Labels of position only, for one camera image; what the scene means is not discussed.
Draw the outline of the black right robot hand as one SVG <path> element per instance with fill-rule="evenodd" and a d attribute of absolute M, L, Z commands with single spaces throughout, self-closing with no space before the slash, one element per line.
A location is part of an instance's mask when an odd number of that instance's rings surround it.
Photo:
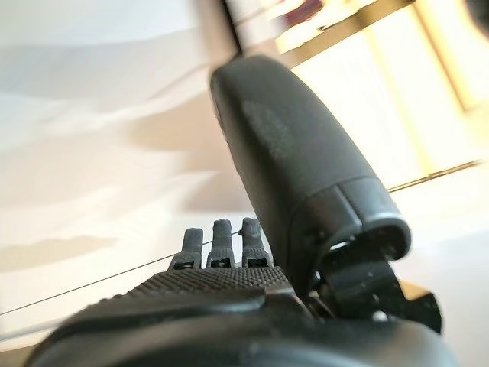
<path fill-rule="evenodd" d="M 454 366 L 436 297 L 391 267 L 411 233 L 316 94 L 281 63 L 239 58 L 210 79 L 255 211 L 212 247 L 185 231 L 169 268 L 61 323 L 28 366 Z"/>

